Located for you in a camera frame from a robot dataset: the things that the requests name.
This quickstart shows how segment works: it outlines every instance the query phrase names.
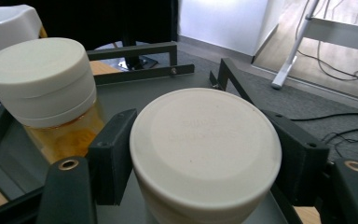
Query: bottle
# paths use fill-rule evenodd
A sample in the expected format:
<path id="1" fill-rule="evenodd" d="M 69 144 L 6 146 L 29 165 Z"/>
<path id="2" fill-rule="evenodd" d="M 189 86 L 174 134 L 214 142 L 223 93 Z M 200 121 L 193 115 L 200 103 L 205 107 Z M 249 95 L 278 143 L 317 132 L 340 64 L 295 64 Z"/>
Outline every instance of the bottle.
<path id="1" fill-rule="evenodd" d="M 0 102 L 50 163 L 85 156 L 104 126 L 89 58 L 72 39 L 0 50 Z"/>

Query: white bottle cap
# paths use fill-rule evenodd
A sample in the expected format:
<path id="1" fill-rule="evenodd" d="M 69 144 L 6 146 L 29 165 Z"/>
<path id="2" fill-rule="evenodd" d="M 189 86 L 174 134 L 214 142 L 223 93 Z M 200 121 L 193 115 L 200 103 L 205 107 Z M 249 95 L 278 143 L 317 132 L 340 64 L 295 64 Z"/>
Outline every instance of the white bottle cap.
<path id="1" fill-rule="evenodd" d="M 42 21 L 33 7 L 0 7 L 0 50 L 37 39 L 41 27 Z"/>
<path id="2" fill-rule="evenodd" d="M 281 144 L 269 120 L 233 94 L 186 89 L 139 114 L 131 158 L 160 223 L 241 223 L 272 186 Z"/>
<path id="3" fill-rule="evenodd" d="M 0 50 L 0 102 L 20 123 L 58 126 L 95 100 L 89 58 L 75 40 L 36 39 Z"/>

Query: white wall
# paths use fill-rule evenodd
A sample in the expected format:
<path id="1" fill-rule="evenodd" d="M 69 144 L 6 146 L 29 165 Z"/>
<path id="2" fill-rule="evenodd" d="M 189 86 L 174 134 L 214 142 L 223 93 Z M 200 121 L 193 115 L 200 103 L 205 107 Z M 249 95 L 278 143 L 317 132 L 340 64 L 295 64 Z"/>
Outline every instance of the white wall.
<path id="1" fill-rule="evenodd" d="M 179 0 L 178 34 L 254 56 L 284 0 Z"/>

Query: gray carpet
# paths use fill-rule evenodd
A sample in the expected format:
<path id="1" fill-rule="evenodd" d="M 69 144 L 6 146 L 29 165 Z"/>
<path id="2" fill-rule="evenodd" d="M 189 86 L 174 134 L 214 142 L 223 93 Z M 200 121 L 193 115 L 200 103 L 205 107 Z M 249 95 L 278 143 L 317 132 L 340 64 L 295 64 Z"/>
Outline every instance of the gray carpet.
<path id="1" fill-rule="evenodd" d="M 168 54 L 147 55 L 147 57 L 158 61 L 156 67 L 169 64 Z M 105 62 L 112 65 L 117 64 L 117 62 L 113 61 Z M 182 51 L 178 51 L 178 64 L 194 64 L 196 73 L 205 74 L 205 76 L 209 76 L 210 71 L 216 75 L 218 74 L 218 63 Z M 327 100 L 289 86 L 276 91 L 270 87 L 270 80 L 268 79 L 245 72 L 243 72 L 243 75 L 258 94 L 259 99 L 264 100 L 265 109 L 280 113 L 289 119 L 310 119 L 341 113 L 358 113 L 357 108 Z M 230 83 L 227 91 L 237 94 Z M 327 145 L 331 148 L 330 161 L 340 157 L 358 160 L 358 132 L 336 135 L 336 133 L 358 129 L 358 115 L 296 121 L 296 124 L 320 140 L 329 140 Z"/>

